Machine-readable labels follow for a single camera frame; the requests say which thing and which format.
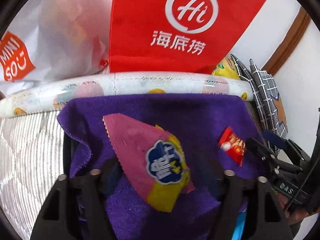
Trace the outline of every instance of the snack package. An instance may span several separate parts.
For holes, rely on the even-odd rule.
[[[106,115],[103,121],[124,174],[150,206],[171,212],[184,187],[184,192],[195,189],[174,135],[123,114]]]
[[[0,91],[8,96],[105,68],[111,2],[28,0],[0,42]]]
[[[240,80],[236,66],[231,58],[225,57],[212,72],[212,75]]]
[[[219,146],[240,166],[243,162],[245,142],[227,127],[219,141]]]

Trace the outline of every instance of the white striped fabric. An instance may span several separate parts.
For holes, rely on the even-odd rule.
[[[0,205],[23,240],[63,173],[63,130],[59,111],[1,120]]]

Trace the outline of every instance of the pink snack bag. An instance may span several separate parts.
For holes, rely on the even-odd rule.
[[[195,189],[174,135],[123,114],[105,115],[103,121],[124,174],[146,203],[171,212],[182,191]]]

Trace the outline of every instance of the blue logo sticker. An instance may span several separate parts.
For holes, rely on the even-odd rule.
[[[182,178],[181,156],[174,144],[158,140],[146,154],[147,172],[160,184],[178,183]]]

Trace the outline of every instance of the red candy wrapper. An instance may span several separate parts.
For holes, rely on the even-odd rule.
[[[242,166],[245,142],[233,132],[231,127],[226,128],[218,144],[236,163]]]

